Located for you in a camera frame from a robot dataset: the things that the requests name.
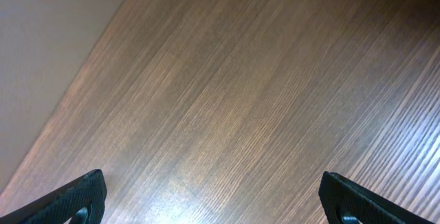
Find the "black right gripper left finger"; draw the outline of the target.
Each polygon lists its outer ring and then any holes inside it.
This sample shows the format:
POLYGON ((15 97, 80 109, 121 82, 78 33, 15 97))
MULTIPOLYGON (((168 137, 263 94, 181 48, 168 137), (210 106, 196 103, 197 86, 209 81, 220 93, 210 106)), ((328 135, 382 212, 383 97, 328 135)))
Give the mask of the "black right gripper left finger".
POLYGON ((107 187, 100 169, 1 217, 2 223, 101 223, 107 187))

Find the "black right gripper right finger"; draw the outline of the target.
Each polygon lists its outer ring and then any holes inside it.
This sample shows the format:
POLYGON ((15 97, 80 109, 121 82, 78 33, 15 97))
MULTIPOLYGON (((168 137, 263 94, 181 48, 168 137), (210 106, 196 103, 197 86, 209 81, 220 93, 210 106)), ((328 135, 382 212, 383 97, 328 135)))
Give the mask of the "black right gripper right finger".
POLYGON ((318 194, 330 224, 432 224, 336 172, 323 173, 318 194))

